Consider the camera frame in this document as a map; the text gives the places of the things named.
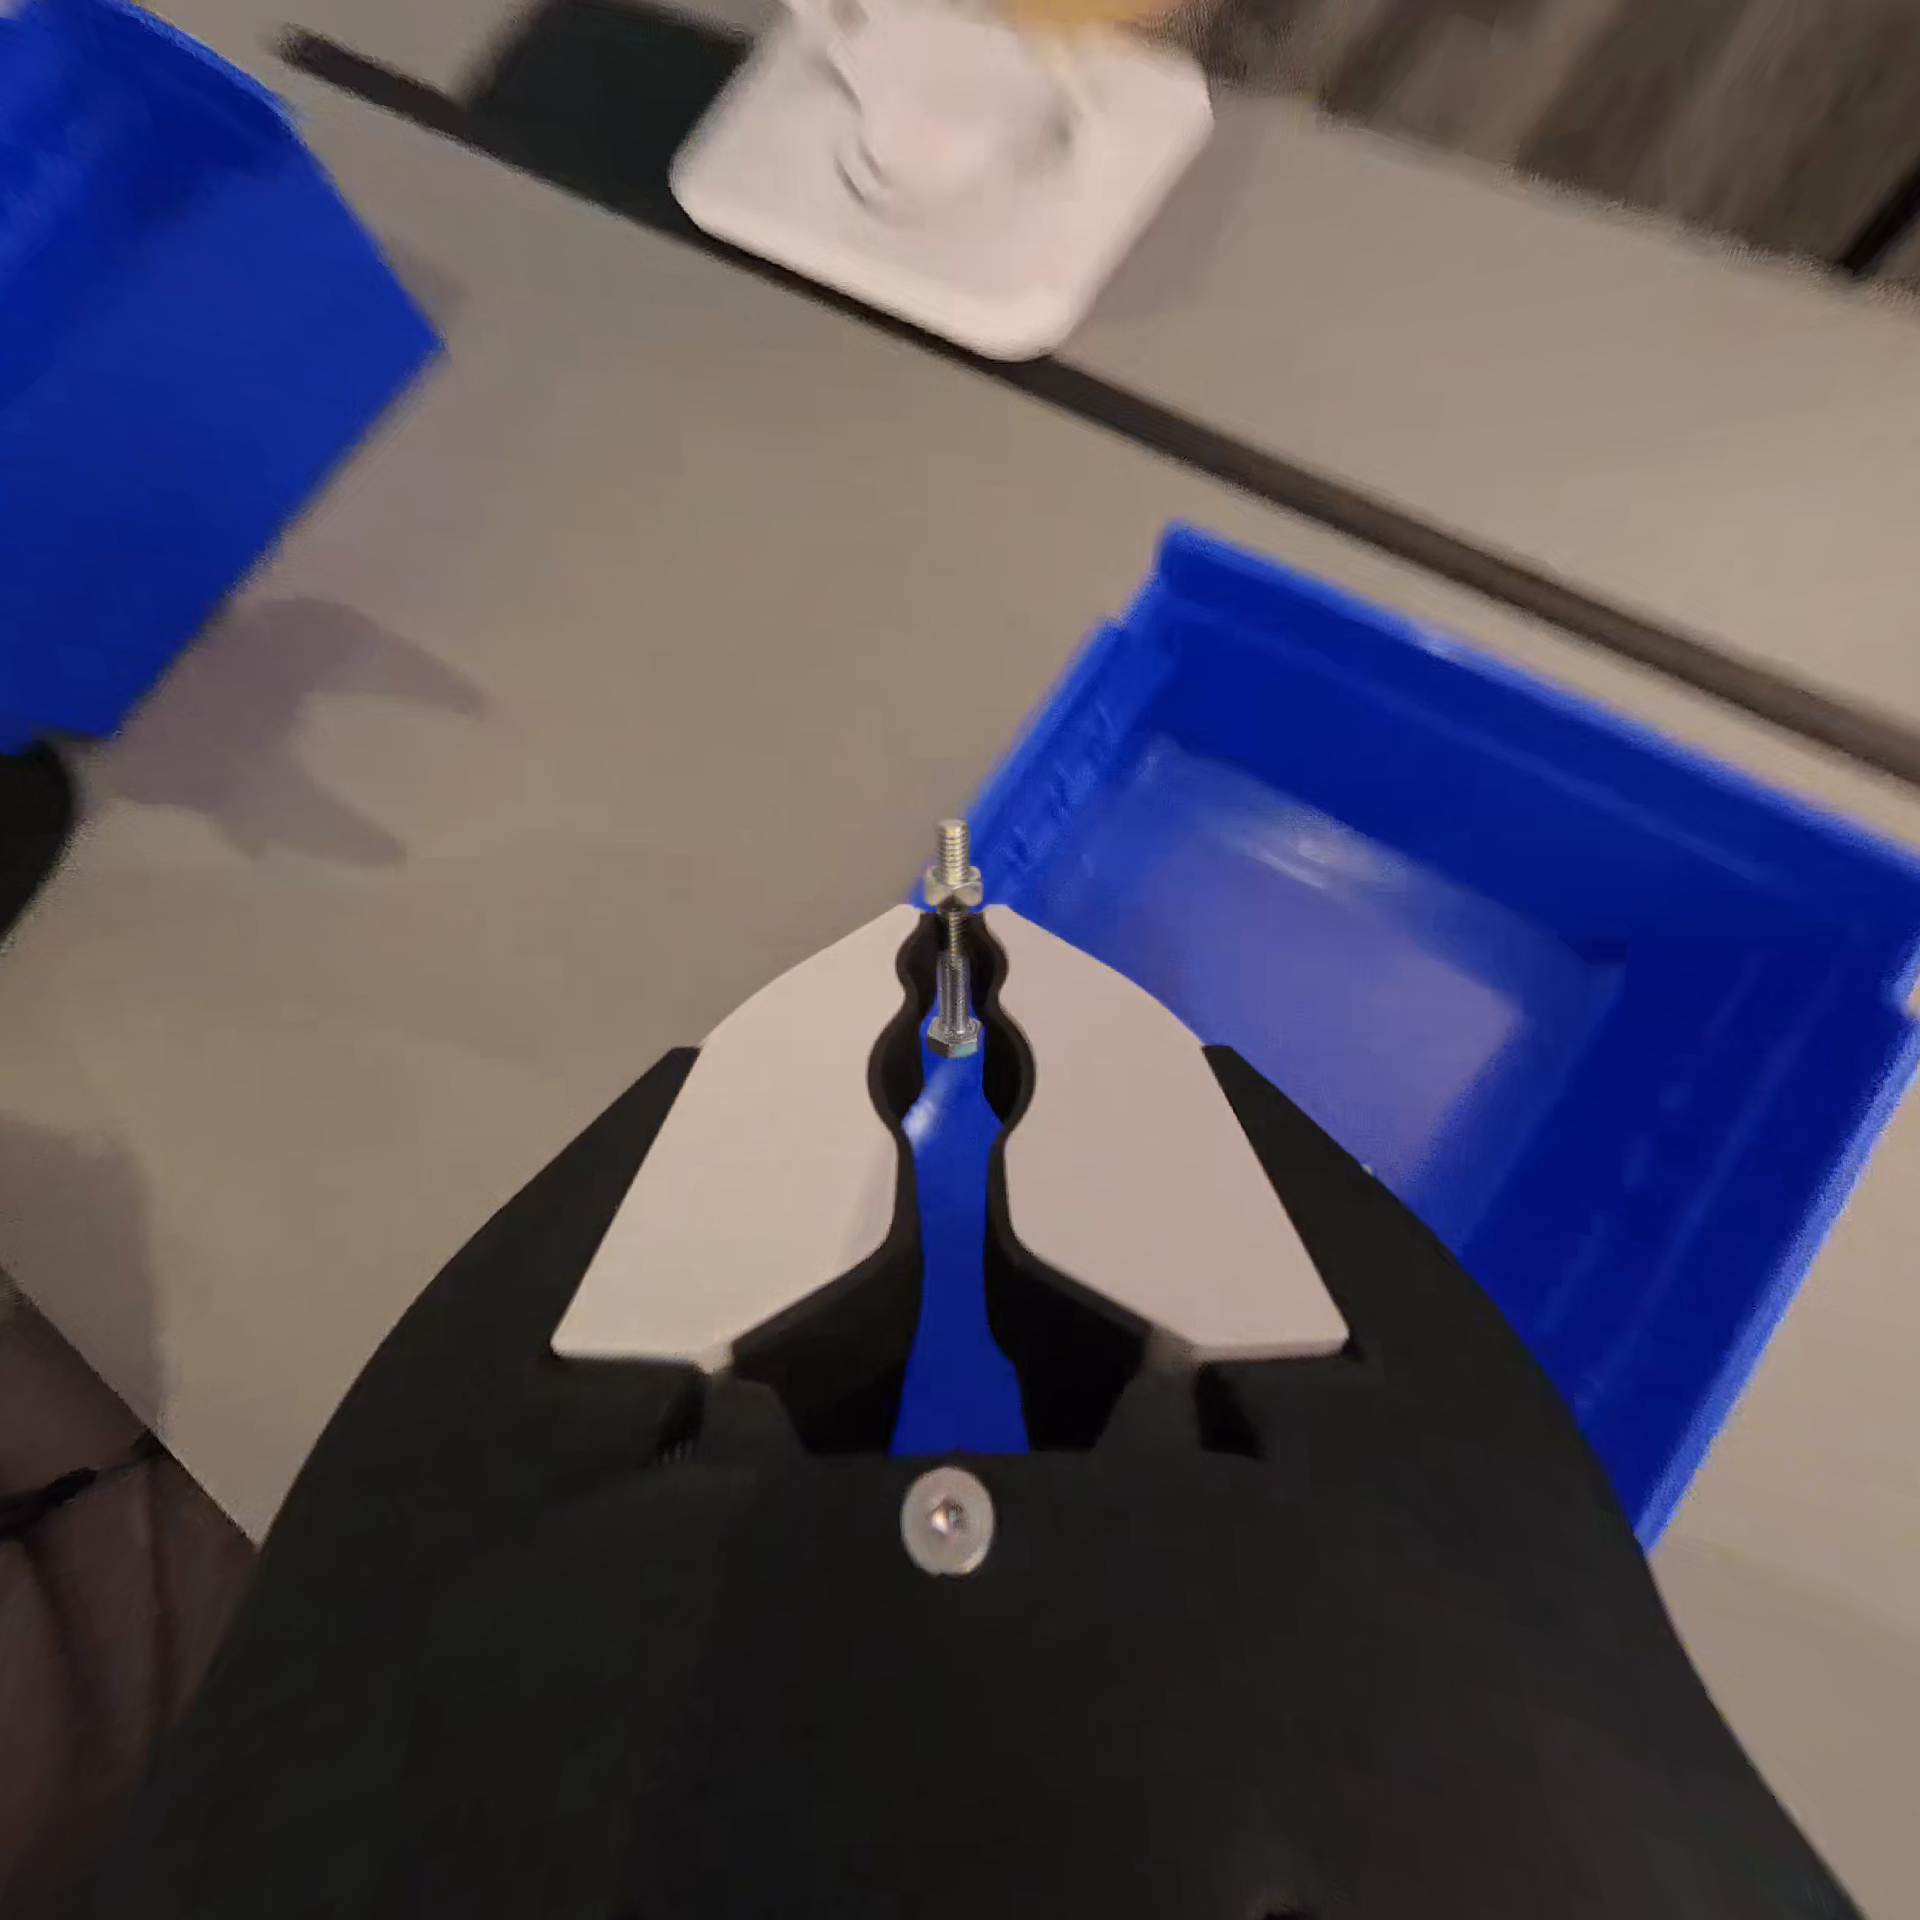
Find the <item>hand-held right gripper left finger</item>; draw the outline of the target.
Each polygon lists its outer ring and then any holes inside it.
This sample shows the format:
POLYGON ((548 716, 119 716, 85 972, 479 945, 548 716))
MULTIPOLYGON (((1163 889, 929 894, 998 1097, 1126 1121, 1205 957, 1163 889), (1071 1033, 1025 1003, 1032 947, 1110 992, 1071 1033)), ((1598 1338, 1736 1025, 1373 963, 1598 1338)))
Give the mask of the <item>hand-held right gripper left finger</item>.
POLYGON ((871 1090, 905 1009, 897 902, 748 996, 696 1046, 567 1305, 565 1360, 731 1363, 741 1339, 873 1258, 897 1152, 871 1090))

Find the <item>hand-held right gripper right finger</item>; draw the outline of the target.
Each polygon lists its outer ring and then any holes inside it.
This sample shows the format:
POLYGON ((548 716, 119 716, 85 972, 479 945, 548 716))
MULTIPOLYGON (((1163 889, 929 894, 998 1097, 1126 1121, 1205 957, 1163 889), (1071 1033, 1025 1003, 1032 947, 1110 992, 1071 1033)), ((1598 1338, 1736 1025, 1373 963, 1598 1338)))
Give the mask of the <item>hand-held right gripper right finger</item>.
POLYGON ((1155 994, 992 905, 1015 1036, 1020 1248, 1192 1360, 1303 1360, 1350 1328, 1205 1054, 1155 994))

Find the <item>long silver hex bolt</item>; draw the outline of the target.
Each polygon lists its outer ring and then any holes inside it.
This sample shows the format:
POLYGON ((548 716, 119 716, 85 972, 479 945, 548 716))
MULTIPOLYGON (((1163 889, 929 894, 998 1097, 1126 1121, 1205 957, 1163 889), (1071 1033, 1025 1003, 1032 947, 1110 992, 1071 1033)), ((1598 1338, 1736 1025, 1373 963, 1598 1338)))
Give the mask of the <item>long silver hex bolt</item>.
MULTIPOLYGON (((928 869, 940 869, 952 877, 964 869, 976 869, 972 858, 972 828, 964 819, 936 824, 928 869)), ((969 972, 969 926, 973 914, 932 914, 942 923, 942 949, 934 968, 934 1003, 926 1026, 926 1046, 945 1061, 969 1058, 981 1045, 981 1019, 972 1003, 969 972)))

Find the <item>blue plastic bin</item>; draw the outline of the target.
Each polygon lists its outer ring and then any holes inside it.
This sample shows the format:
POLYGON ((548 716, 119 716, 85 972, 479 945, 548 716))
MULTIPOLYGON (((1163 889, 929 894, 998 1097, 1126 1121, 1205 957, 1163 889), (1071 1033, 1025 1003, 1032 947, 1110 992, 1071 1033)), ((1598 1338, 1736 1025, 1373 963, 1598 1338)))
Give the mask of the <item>blue plastic bin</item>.
POLYGON ((1916 856, 1171 526, 972 803, 1493 1296, 1655 1547, 1916 1083, 1916 856))
POLYGON ((441 350, 293 117, 4 4, 1 739, 108 737, 441 350))

